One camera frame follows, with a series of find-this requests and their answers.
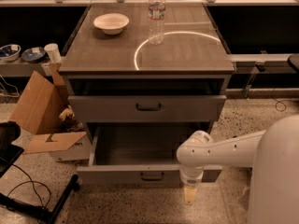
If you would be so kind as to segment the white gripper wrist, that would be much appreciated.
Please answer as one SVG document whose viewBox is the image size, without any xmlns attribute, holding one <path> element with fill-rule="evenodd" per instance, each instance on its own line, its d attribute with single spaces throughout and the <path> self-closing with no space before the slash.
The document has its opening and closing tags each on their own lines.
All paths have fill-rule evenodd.
<svg viewBox="0 0 299 224">
<path fill-rule="evenodd" d="M 179 168 L 179 174 L 181 181 L 188 186 L 183 188 L 184 201 L 188 205 L 194 204 L 197 187 L 203 178 L 204 168 L 203 167 L 186 167 L 181 166 Z"/>
</svg>

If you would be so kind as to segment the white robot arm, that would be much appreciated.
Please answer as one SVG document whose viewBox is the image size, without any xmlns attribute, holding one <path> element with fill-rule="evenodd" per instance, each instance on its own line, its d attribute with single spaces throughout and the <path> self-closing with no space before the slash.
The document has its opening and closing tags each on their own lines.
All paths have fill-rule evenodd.
<svg viewBox="0 0 299 224">
<path fill-rule="evenodd" d="M 193 133 L 177 150 L 180 178 L 197 186 L 208 165 L 250 167 L 248 224 L 299 224 L 299 116 L 267 130 L 214 142 Z"/>
</svg>

